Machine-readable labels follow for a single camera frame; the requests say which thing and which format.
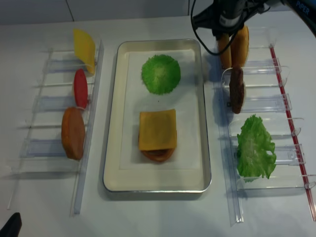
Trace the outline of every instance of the food item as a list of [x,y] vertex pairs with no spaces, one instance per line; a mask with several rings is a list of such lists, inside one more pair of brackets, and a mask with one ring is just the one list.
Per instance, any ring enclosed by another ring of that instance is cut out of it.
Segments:
[[168,55],[155,55],[142,67],[142,80],[150,93],[170,93],[181,79],[180,66]]
[[[222,51],[226,45],[229,43],[228,34],[223,34],[221,38],[217,41],[218,51]],[[221,55],[221,62],[224,69],[232,67],[232,56],[231,56],[231,47],[229,46]]]
[[84,137],[85,128],[80,110],[75,107],[66,109],[61,125],[61,141],[68,158],[82,158]]
[[95,44],[92,37],[79,29],[74,29],[75,56],[85,63],[89,73],[94,75]]
[[176,111],[141,112],[138,147],[149,159],[169,159],[177,147]]
[[243,82],[243,71],[239,66],[233,67],[231,81],[229,82],[229,94],[232,111],[239,114],[245,100],[245,84]]
[[76,105],[85,109],[88,103],[88,84],[83,69],[76,71],[73,90]]
[[276,165],[275,143],[260,117],[252,115],[237,135],[237,170],[243,177],[270,177]]
[[232,67],[243,67],[247,60],[249,48],[249,30],[245,25],[237,32],[235,39],[231,44]]

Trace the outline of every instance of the brown patty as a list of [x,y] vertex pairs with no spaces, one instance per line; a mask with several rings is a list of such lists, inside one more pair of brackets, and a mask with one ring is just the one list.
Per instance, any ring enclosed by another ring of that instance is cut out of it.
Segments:
[[80,110],[75,107],[66,109],[61,126],[61,141],[68,158],[82,158],[84,137],[85,128]]
[[231,107],[235,114],[239,114],[245,96],[243,84],[243,71],[239,66],[233,67],[231,81],[229,83]]
[[168,160],[174,152],[174,149],[165,149],[157,151],[141,151],[147,158],[157,161],[164,162]]

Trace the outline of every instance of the plastic holder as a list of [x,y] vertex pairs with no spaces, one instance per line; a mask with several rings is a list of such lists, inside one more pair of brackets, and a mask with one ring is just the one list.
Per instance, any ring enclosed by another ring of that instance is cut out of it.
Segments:
[[[32,107],[32,118],[26,119],[25,128],[28,129],[28,133],[23,142],[20,157],[6,161],[6,166],[17,174],[68,172],[76,175],[72,214],[79,214],[81,209],[100,84],[104,48],[99,39],[95,40],[95,43],[96,70],[94,75],[87,72],[87,65],[75,56],[73,50],[53,48],[48,51],[43,78],[38,81],[39,92]],[[73,41],[67,43],[67,45],[70,44],[73,47]],[[85,71],[89,94],[88,106],[82,110],[86,134],[83,157],[80,161],[66,157],[60,139],[63,112],[68,107],[76,107],[71,94],[74,76],[78,69]],[[11,208],[16,188],[17,185],[12,191],[8,209]]]
[[[259,66],[260,61],[254,61],[256,66],[248,66],[242,68],[243,82],[246,87],[273,87],[285,86],[287,77],[290,73],[289,67],[280,66]],[[226,69],[222,74],[222,82],[225,88],[229,87],[231,81],[232,69]],[[277,81],[277,73],[281,74],[282,81]]]
[[[244,197],[262,197],[265,193],[283,197],[306,192],[313,220],[316,221],[316,175],[306,173],[307,161],[298,141],[304,120],[291,116],[291,102],[284,89],[289,68],[280,66],[276,58],[276,38],[272,31],[274,29],[249,28],[248,59],[242,68],[245,102],[238,115],[230,108],[232,69],[223,70],[220,58],[216,58],[218,80],[214,83],[214,90],[220,103],[217,119],[221,121],[218,127],[231,225],[244,221],[241,205]],[[237,170],[237,134],[240,134],[245,120],[253,114],[262,117],[276,145],[276,167],[269,178],[241,177]]]
[[74,96],[41,96],[37,97],[33,106],[33,113],[65,111],[68,107],[76,107]]
[[257,112],[285,112],[290,111],[292,105],[289,95],[275,96],[253,96],[246,97],[241,108],[241,113],[257,113]]
[[66,153],[61,140],[26,139],[23,143],[20,157],[65,157]]

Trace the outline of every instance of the lettuce leaf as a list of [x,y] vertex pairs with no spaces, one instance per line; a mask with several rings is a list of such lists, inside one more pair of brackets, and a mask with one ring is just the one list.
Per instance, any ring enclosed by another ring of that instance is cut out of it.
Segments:
[[179,84],[181,70],[177,60],[169,55],[155,55],[142,67],[142,80],[150,93],[170,93]]
[[276,165],[275,143],[260,117],[252,115],[237,135],[237,170],[243,177],[270,177]]

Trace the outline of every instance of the cheese slice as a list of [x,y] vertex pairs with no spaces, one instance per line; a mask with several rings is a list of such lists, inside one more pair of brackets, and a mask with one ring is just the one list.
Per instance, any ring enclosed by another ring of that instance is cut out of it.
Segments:
[[176,148],[176,111],[141,112],[138,147],[141,151]]
[[95,73],[95,44],[92,37],[79,29],[74,29],[75,56],[84,62],[88,72]]

